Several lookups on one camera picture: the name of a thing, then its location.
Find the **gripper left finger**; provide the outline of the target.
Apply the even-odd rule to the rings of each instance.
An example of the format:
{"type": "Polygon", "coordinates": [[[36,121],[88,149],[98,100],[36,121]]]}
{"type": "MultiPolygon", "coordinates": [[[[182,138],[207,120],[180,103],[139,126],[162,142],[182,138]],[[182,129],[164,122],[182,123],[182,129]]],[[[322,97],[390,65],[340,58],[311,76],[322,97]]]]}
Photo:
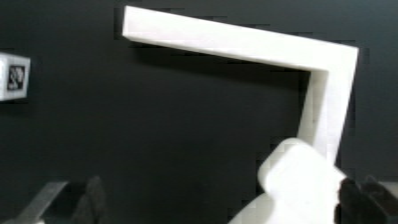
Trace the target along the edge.
{"type": "Polygon", "coordinates": [[[102,178],[48,182],[11,224],[109,224],[102,178]]]}

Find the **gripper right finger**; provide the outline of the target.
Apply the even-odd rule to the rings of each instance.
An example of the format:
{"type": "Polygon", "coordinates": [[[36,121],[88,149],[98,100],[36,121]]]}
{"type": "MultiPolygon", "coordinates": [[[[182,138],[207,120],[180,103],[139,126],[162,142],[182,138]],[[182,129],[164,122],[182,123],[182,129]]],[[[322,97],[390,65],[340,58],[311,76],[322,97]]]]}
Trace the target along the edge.
{"type": "Polygon", "coordinates": [[[338,199],[336,224],[398,224],[398,183],[345,178],[338,199]]]}

